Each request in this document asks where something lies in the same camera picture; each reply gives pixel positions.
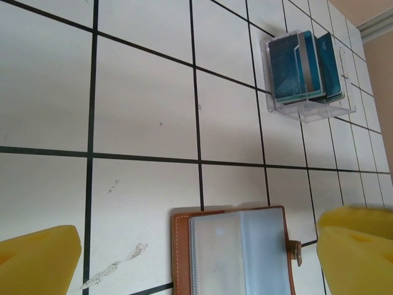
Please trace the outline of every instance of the dirt stain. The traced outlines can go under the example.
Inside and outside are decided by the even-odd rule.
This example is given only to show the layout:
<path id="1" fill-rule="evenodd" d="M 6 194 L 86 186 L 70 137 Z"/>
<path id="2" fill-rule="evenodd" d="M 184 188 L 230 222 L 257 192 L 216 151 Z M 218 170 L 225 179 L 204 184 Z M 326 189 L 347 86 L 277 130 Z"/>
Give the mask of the dirt stain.
<path id="1" fill-rule="evenodd" d="M 115 189 L 115 187 L 119 183 L 119 181 L 120 181 L 119 179 L 116 179 L 115 184 L 111 187 L 111 189 L 106 194 L 110 194 Z"/>

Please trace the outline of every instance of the card stack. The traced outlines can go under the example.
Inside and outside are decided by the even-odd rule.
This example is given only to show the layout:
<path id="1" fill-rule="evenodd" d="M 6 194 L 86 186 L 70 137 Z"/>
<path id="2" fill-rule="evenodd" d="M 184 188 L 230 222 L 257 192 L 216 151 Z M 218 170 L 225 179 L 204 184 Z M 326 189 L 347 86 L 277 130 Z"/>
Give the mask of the card stack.
<path id="1" fill-rule="evenodd" d="M 310 100 L 332 103 L 345 97 L 343 77 L 330 33 L 316 38 L 310 31 L 267 43 L 273 98 L 292 104 Z"/>

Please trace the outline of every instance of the wall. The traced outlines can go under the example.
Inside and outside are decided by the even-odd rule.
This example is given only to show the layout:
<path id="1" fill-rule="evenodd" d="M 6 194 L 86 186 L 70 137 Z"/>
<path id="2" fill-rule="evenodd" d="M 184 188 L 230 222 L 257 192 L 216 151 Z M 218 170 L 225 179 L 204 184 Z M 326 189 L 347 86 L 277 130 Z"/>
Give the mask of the wall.
<path id="1" fill-rule="evenodd" d="M 330 0 L 330 2 L 355 26 L 361 25 L 393 6 L 393 0 Z"/>
<path id="2" fill-rule="evenodd" d="M 393 31 L 365 43 L 364 51 L 387 160 L 393 171 Z"/>

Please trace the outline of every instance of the white scuff mark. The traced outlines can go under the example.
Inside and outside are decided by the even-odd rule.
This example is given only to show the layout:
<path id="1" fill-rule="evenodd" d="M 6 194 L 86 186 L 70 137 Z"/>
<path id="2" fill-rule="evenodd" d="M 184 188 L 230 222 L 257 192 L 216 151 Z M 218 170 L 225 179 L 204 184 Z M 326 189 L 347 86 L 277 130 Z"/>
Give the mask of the white scuff mark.
<path id="1" fill-rule="evenodd" d="M 102 272 L 96 273 L 94 276 L 89 279 L 86 283 L 84 283 L 82 286 L 79 287 L 80 290 L 90 288 L 91 286 L 97 285 L 102 282 L 103 277 L 106 277 L 107 275 L 110 275 L 111 273 L 114 273 L 117 270 L 117 266 L 123 262 L 133 260 L 134 258 L 138 257 L 141 255 L 143 252 L 145 252 L 148 244 L 143 245 L 142 243 L 139 243 L 136 245 L 134 250 L 123 260 L 116 261 L 112 263 L 110 266 L 108 266 L 106 269 L 104 269 Z"/>
<path id="2" fill-rule="evenodd" d="M 137 244 L 135 249 L 125 258 L 125 260 L 130 261 L 138 257 L 146 250 L 147 246 L 148 244 L 145 245 L 143 245 L 142 243 Z"/>

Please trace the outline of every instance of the brown leather wallet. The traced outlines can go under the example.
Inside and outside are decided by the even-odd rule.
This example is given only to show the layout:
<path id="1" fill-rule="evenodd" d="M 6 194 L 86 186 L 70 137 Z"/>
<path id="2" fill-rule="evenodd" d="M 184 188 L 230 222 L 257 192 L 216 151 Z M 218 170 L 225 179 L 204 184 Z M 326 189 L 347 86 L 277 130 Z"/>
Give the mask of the brown leather wallet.
<path id="1" fill-rule="evenodd" d="M 190 227 L 189 219 L 195 216 L 204 216 L 212 214 L 222 214 L 236 211 L 261 210 L 281 208 L 284 217 L 284 234 L 287 248 L 288 274 L 290 293 L 295 295 L 294 280 L 292 278 L 291 258 L 298 261 L 298 265 L 302 263 L 301 247 L 298 241 L 289 241 L 287 224 L 285 219 L 285 211 L 283 206 L 246 208 L 246 209 L 230 209 L 218 211 L 201 211 L 193 213 L 174 214 L 171 220 L 172 230 L 172 276 L 174 285 L 174 295 L 191 295 L 191 274 L 190 274 Z"/>

